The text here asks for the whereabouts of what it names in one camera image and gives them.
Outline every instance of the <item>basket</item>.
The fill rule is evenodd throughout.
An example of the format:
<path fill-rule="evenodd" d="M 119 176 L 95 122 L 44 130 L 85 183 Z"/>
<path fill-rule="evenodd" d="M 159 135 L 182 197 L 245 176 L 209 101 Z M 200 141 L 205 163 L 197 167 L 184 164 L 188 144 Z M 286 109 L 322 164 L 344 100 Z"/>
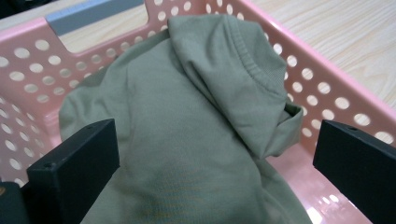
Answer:
<path fill-rule="evenodd" d="M 27 182 L 25 169 L 61 143 L 60 105 L 84 77 L 112 63 L 134 43 L 166 29 L 171 16 L 225 13 L 262 26 L 274 50 L 288 63 L 285 87 L 290 99 L 304 109 L 300 144 L 268 160 L 288 181 L 314 223 L 369 223 L 313 168 L 313 153 L 322 119 L 356 126 L 396 147 L 392 109 L 248 0 L 145 0 L 145 25 L 79 53 L 67 50 L 58 37 L 101 19 L 90 15 L 108 16 L 101 10 L 104 7 L 111 15 L 137 4 L 139 1 L 91 1 L 0 33 L 3 181 L 23 185 Z"/>

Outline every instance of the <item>black plastic piece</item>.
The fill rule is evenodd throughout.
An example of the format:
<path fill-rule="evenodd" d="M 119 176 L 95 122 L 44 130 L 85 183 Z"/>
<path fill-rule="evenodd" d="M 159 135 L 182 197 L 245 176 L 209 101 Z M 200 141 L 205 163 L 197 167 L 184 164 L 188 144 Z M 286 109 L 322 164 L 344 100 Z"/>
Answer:
<path fill-rule="evenodd" d="M 120 167 L 114 119 L 91 124 L 27 169 L 32 223 L 79 223 Z"/>
<path fill-rule="evenodd" d="M 314 166 L 373 223 L 396 223 L 396 148 L 323 120 Z"/>
<path fill-rule="evenodd" d="M 0 224 L 29 224 L 20 186 L 14 182 L 0 183 Z"/>

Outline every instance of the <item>fabric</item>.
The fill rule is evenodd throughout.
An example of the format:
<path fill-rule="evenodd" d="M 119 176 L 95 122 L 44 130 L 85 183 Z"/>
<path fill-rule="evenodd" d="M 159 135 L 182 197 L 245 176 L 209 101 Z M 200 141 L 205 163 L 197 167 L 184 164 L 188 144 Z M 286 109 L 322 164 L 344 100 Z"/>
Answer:
<path fill-rule="evenodd" d="M 85 223 L 309 223 L 264 159 L 296 143 L 299 106 L 261 27 L 175 17 L 67 95 L 62 138 L 114 118 L 120 169 Z"/>

